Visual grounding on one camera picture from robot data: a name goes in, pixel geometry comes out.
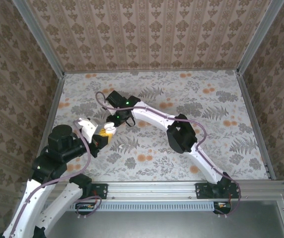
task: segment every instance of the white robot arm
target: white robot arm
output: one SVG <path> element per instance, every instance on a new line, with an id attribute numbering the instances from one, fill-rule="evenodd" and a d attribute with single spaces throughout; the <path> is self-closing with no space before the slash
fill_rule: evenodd
<path id="1" fill-rule="evenodd" d="M 21 211 L 23 204 L 25 203 L 26 198 L 30 195 L 30 193 L 40 186 L 41 183 L 35 180 L 29 180 L 26 184 L 26 189 L 24 192 L 24 196 L 21 200 L 21 203 L 12 219 L 12 222 L 9 224 L 5 232 L 2 236 L 4 238 L 10 238 L 11 231 L 14 225 L 14 222 L 18 216 L 18 213 Z M 23 211 L 21 218 L 18 221 L 17 228 L 15 229 L 15 237 L 16 238 L 32 238 L 34 236 L 34 228 L 36 226 L 39 214 L 41 213 L 44 204 L 46 202 L 47 197 L 51 193 L 51 191 L 55 188 L 55 184 L 46 186 L 45 188 L 41 188 L 34 195 L 30 202 L 27 204 L 26 209 Z"/>
<path id="2" fill-rule="evenodd" d="M 154 126 L 156 126 L 157 128 L 163 130 L 163 131 L 167 131 L 167 129 L 174 123 L 173 120 L 167 120 L 166 118 L 174 118 L 175 116 L 173 115 L 169 115 L 169 114 L 165 114 L 161 111 L 158 111 L 150 106 L 148 106 L 146 103 L 144 102 L 138 102 L 135 104 L 135 107 L 143 107 L 143 108 L 147 108 L 148 110 L 144 110 L 144 109 L 133 109 L 132 110 L 132 116 L 136 119 L 140 119 L 140 120 L 144 120 Z M 152 111 L 156 111 L 159 114 L 162 114 L 162 117 L 151 112 L 149 109 L 152 109 Z M 196 145 L 197 142 L 195 142 L 193 144 L 193 146 L 191 147 L 191 152 L 185 152 L 185 154 L 187 154 L 192 161 L 194 162 L 194 164 L 202 171 L 202 173 L 204 174 L 206 180 L 210 183 L 214 183 L 217 184 L 218 181 L 221 180 L 222 176 L 220 174 L 217 174 L 217 172 L 211 167 L 211 165 L 209 165 L 204 159 L 203 157 L 198 153 L 198 151 L 196 150 Z M 210 161 L 210 163 L 218 170 L 220 170 L 214 163 L 213 161 L 204 153 L 204 151 L 202 150 L 201 147 L 199 147 L 199 150 L 205 155 L 205 157 Z"/>

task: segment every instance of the black bracket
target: black bracket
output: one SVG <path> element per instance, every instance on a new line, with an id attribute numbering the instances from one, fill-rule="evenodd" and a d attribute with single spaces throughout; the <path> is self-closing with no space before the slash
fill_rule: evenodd
<path id="1" fill-rule="evenodd" d="M 48 136 L 48 146 L 33 161 L 29 178 L 42 184 L 58 179 L 67 170 L 67 163 L 84 153 L 85 145 L 69 125 L 55 126 Z"/>
<path id="2" fill-rule="evenodd" d="M 231 183 L 228 187 L 223 189 L 223 193 L 218 195 L 213 192 L 213 185 L 209 182 L 199 182 L 195 184 L 197 199 L 229 199 L 239 198 L 239 190 L 235 183 Z"/>
<path id="3" fill-rule="evenodd" d="M 135 96 L 130 96 L 128 99 L 126 99 L 125 97 L 122 97 L 117 91 L 112 91 L 106 98 L 106 101 L 114 108 L 127 108 L 133 107 L 137 102 L 140 102 L 141 100 L 139 98 L 136 98 Z M 113 122 L 114 126 L 118 127 L 122 123 L 127 122 L 129 118 L 134 119 L 131 110 L 116 111 L 114 115 L 107 117 L 107 122 Z"/>
<path id="4" fill-rule="evenodd" d="M 108 195 L 108 184 L 107 183 L 92 183 L 91 184 L 91 191 L 89 196 L 99 196 L 102 200 L 107 199 Z M 85 210 L 92 210 L 96 202 L 79 202 L 76 203 L 75 209 L 79 207 L 79 209 L 85 209 Z M 90 211 L 80 211 L 80 215 L 88 215 Z"/>
<path id="5" fill-rule="evenodd" d="M 231 211 L 231 203 L 228 202 L 214 202 L 214 213 L 215 214 L 228 214 Z"/>
<path id="6" fill-rule="evenodd" d="M 183 114 L 175 118 L 187 119 Z M 166 133 L 170 147 L 180 154 L 183 154 L 185 151 L 191 152 L 192 146 L 197 142 L 196 134 L 189 122 L 175 121 L 168 126 Z"/>

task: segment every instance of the wall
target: wall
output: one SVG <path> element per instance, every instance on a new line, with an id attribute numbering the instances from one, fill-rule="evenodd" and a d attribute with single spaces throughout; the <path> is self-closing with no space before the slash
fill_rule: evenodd
<path id="1" fill-rule="evenodd" d="M 236 68 L 270 0 L 28 0 L 65 71 Z"/>
<path id="2" fill-rule="evenodd" d="M 0 231 L 35 158 L 57 77 L 11 0 L 0 0 Z"/>
<path id="3" fill-rule="evenodd" d="M 278 179 L 284 179 L 284 5 L 244 73 Z"/>

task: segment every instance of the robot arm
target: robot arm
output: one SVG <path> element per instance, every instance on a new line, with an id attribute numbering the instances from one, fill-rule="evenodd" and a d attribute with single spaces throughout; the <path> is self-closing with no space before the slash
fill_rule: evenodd
<path id="1" fill-rule="evenodd" d="M 218 181 L 220 181 L 222 179 L 222 176 L 217 174 L 216 171 L 202 158 L 202 156 L 197 152 L 196 150 L 196 145 L 197 142 L 195 142 L 188 151 L 183 151 L 182 146 L 179 146 L 178 140 L 174 139 L 174 135 L 175 136 L 179 136 L 179 130 L 177 128 L 181 128 L 183 125 L 183 123 L 187 123 L 189 125 L 188 128 L 185 128 L 185 130 L 192 130 L 194 132 L 194 130 L 192 129 L 192 127 L 190 126 L 189 122 L 177 122 L 177 121 L 173 121 L 173 120 L 166 120 L 165 118 L 174 118 L 175 116 L 169 115 L 169 114 L 165 114 L 162 113 L 156 109 L 153 109 L 152 107 L 148 106 L 146 103 L 144 102 L 138 102 L 135 104 L 136 107 L 144 107 L 144 108 L 148 108 L 148 109 L 152 109 L 153 111 L 158 112 L 159 114 L 162 114 L 163 116 L 159 116 L 153 112 L 150 111 L 146 111 L 144 109 L 133 109 L 132 110 L 132 116 L 136 119 L 140 119 L 140 120 L 144 120 L 154 126 L 156 126 L 157 128 L 163 130 L 163 131 L 167 131 L 168 134 L 168 141 L 170 146 L 172 147 L 173 150 L 175 150 L 178 153 L 185 153 L 187 154 L 192 161 L 194 162 L 194 164 L 202 171 L 202 173 L 204 174 L 206 180 L 210 183 L 214 183 L 217 184 Z M 205 157 L 210 161 L 210 163 L 212 165 L 214 165 L 213 161 L 204 153 Z"/>
<path id="2" fill-rule="evenodd" d="M 156 126 L 157 128 L 166 131 L 170 147 L 177 153 L 185 153 L 189 155 L 194 164 L 205 175 L 206 180 L 211 184 L 216 184 L 216 187 L 214 188 L 216 192 L 223 190 L 225 184 L 229 185 L 231 183 L 229 179 L 226 179 L 221 175 L 227 174 L 214 164 L 214 162 L 204 153 L 201 147 L 196 149 L 197 138 L 190 123 L 168 119 L 187 119 L 187 117 L 183 114 L 173 116 L 163 113 L 150 107 L 146 103 L 142 102 L 139 98 L 130 96 L 128 99 L 126 99 L 116 91 L 113 91 L 111 94 L 109 94 L 109 96 L 106 98 L 106 102 L 108 105 L 111 105 L 111 107 L 108 107 L 108 110 L 112 112 L 112 114 L 107 118 L 107 121 L 113 122 L 115 126 L 119 126 L 131 118 L 132 120 L 144 120 Z M 116 112 L 113 110 L 116 108 L 121 109 L 127 107 L 134 108 L 131 110 Z M 205 156 L 206 160 L 199 154 L 198 151 Z"/>
<path id="3" fill-rule="evenodd" d="M 86 153 L 81 139 L 68 125 L 56 126 L 48 137 L 48 146 L 33 164 L 23 199 L 7 229 L 0 238 L 44 238 L 66 209 L 80 197 L 90 193 L 91 179 L 83 174 L 70 179 L 63 193 L 42 213 L 46 199 L 56 184 L 47 185 L 31 193 L 42 184 L 58 179 L 67 170 L 67 162 Z"/>

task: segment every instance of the yellow object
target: yellow object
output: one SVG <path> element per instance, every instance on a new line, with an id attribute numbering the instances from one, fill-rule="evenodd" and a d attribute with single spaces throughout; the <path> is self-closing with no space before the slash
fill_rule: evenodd
<path id="1" fill-rule="evenodd" d="M 106 129 L 105 129 L 105 128 L 102 128 L 102 129 L 100 130 L 99 135 L 101 135 L 101 136 L 107 136 L 107 137 L 108 137 L 108 143 L 110 143 L 111 138 L 112 138 L 112 136 L 113 136 L 112 133 L 106 133 Z"/>

